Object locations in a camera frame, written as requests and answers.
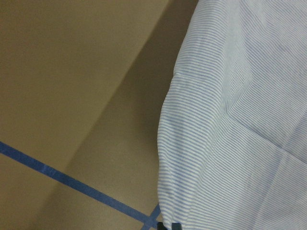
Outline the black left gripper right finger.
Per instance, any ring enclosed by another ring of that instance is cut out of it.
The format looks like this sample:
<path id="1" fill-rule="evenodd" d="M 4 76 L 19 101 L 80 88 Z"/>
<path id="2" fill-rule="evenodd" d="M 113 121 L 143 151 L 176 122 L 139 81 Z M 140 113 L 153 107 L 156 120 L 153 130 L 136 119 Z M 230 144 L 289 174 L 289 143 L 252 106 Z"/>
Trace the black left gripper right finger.
<path id="1" fill-rule="evenodd" d="M 171 230 L 181 230 L 181 224 L 180 223 L 172 223 Z"/>

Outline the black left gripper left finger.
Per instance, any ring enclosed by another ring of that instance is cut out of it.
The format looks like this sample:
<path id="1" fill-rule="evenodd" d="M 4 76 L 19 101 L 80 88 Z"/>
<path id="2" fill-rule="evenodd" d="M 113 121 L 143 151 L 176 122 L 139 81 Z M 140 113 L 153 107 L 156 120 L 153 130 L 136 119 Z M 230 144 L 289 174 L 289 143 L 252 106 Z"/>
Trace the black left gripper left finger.
<path id="1" fill-rule="evenodd" d="M 157 230 L 166 230 L 166 227 L 162 222 L 157 222 Z"/>

